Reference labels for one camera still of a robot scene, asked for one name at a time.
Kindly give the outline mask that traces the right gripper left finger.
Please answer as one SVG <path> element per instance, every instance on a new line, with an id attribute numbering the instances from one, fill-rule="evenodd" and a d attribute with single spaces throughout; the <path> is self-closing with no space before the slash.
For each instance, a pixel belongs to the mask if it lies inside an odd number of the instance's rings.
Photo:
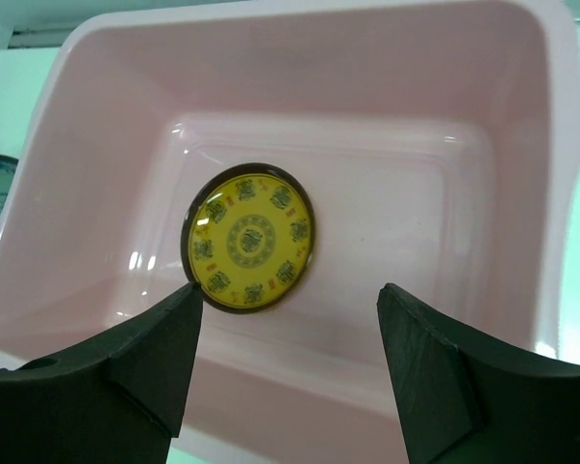
<path id="1" fill-rule="evenodd" d="M 180 434 L 203 315 L 187 284 L 141 314 L 0 369 L 0 463 L 163 463 Z"/>

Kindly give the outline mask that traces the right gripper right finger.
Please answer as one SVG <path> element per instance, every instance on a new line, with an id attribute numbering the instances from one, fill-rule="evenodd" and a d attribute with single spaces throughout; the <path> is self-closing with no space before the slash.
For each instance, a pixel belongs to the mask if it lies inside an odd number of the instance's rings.
<path id="1" fill-rule="evenodd" d="M 412 463 L 580 463 L 580 365 L 515 347 L 401 287 L 378 320 Z"/>

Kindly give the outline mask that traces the yellow patterned plate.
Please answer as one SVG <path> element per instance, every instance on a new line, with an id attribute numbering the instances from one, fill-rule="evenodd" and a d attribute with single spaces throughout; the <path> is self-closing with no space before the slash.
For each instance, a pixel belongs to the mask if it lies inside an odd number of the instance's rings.
<path id="1" fill-rule="evenodd" d="M 193 198 L 181 231 L 181 259 L 204 301 L 249 314 L 280 304 L 308 273 L 316 218 L 304 187 L 262 162 L 228 168 Z"/>

